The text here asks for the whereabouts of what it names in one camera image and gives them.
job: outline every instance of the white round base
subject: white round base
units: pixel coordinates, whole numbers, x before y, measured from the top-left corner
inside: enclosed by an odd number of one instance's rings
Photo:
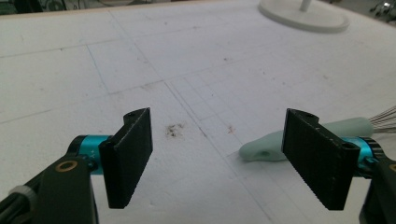
[[[349,20],[345,15],[312,0],[308,10],[300,10],[302,0],[261,0],[259,9],[266,17],[302,30],[321,33],[345,31]]]

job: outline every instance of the white table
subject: white table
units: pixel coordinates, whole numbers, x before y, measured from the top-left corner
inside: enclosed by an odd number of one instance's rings
[[[103,178],[92,178],[101,223],[359,223],[368,180],[354,178],[346,210],[329,212],[287,161],[243,162],[237,150],[283,128],[288,107],[325,122],[395,105],[396,30],[339,9],[345,32],[309,33],[258,4],[0,18],[0,198],[75,136],[113,134],[149,106],[154,152],[131,204],[108,209]],[[396,158],[394,137],[375,139]]]

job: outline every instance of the metal wire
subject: metal wire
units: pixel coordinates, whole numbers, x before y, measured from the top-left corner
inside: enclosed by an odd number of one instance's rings
[[[369,119],[375,133],[396,133],[396,106]]]

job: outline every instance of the green handle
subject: green handle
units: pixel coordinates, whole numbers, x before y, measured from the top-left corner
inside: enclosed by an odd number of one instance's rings
[[[370,137],[374,132],[373,124],[365,118],[344,119],[322,126],[340,137]],[[244,144],[239,155],[246,161],[283,161],[286,157],[282,153],[282,138],[283,131],[267,134]]]

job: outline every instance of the whisk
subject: whisk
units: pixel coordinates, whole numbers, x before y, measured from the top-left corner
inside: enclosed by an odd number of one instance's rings
[[[396,106],[370,119],[354,118],[322,124],[323,127],[338,136],[366,136],[373,133],[396,133]],[[262,138],[244,144],[239,155],[246,161],[283,161],[283,131],[269,133]]]

